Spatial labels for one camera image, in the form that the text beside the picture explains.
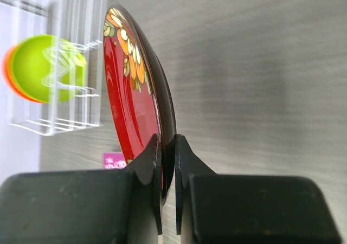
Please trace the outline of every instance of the floral pattern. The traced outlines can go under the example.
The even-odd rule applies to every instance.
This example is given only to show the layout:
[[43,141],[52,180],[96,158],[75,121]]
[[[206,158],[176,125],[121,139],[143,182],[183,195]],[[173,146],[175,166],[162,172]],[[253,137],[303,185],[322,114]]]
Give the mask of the floral pattern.
[[146,83],[149,95],[151,88],[147,71],[133,33],[123,14],[116,8],[111,8],[104,23],[104,36],[115,37],[115,46],[121,46],[124,52],[124,75],[131,77],[135,89],[142,92],[142,84]]

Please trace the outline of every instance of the wire rack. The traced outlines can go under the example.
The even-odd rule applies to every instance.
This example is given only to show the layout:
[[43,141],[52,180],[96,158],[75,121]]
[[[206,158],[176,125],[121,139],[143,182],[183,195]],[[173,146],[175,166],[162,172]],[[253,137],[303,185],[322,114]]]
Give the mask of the wire rack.
[[[21,25],[26,25],[25,37],[36,35],[39,29],[40,34],[51,34],[53,38],[52,46],[43,52],[51,66],[49,75],[42,80],[42,84],[49,88],[49,103],[25,100],[9,91],[10,125],[43,136],[100,126],[101,44],[106,6],[106,0],[14,0],[13,45],[23,40]],[[23,11],[27,11],[26,18],[21,17]],[[67,47],[64,41],[73,46]],[[76,68],[72,64],[80,53],[86,60],[83,86],[76,85]],[[64,84],[61,77],[67,72],[70,72],[69,83]],[[60,102],[63,89],[70,93],[70,99]]]

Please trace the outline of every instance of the decorative plate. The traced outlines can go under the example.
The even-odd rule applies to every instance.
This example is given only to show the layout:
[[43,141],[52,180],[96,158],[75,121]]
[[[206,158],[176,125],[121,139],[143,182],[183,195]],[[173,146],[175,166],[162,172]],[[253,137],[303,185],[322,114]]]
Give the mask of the decorative plate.
[[135,20],[120,5],[104,22],[104,61],[108,96],[119,143],[127,163],[159,134],[163,198],[174,174],[175,113],[160,62]]

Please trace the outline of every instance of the gray surface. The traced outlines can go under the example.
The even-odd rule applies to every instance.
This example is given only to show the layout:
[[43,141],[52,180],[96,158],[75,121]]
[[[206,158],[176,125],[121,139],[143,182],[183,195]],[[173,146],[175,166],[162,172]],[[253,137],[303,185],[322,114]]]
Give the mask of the gray surface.
[[[109,2],[157,52],[198,156],[220,173],[311,177],[347,237],[347,0]],[[103,127],[42,139],[42,170],[101,167],[118,145],[102,100]],[[164,243],[179,239],[173,193]]]

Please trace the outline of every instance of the white wall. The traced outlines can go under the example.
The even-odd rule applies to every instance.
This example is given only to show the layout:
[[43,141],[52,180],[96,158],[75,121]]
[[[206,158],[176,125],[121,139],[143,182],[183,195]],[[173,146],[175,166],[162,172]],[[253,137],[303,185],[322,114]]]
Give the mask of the white wall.
[[[0,4],[0,57],[11,46],[13,9]],[[19,24],[20,38],[27,36],[27,19],[29,13],[21,12]],[[34,33],[40,32],[41,16],[31,15],[37,23]],[[2,76],[0,78],[0,184],[11,175],[21,172],[37,172],[40,163],[40,136],[33,132],[10,126],[7,123],[7,94],[9,88]]]

